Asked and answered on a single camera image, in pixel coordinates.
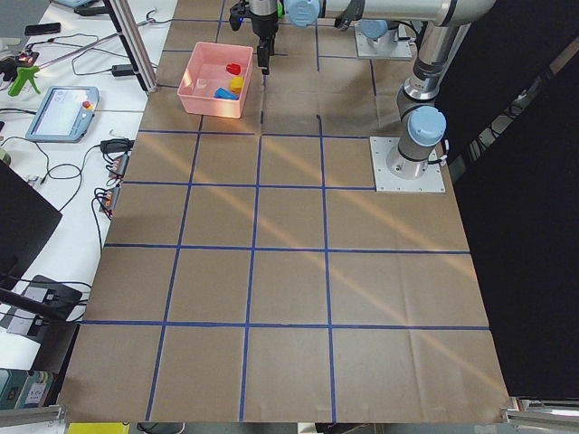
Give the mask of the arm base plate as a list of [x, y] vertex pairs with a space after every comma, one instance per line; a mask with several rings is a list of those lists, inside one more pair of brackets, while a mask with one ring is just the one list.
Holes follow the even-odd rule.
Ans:
[[361, 20], [355, 24], [356, 55], [359, 59], [409, 61], [411, 36], [403, 24], [385, 20]]
[[440, 165], [413, 162], [398, 149], [399, 137], [370, 137], [375, 190], [378, 193], [445, 193]]

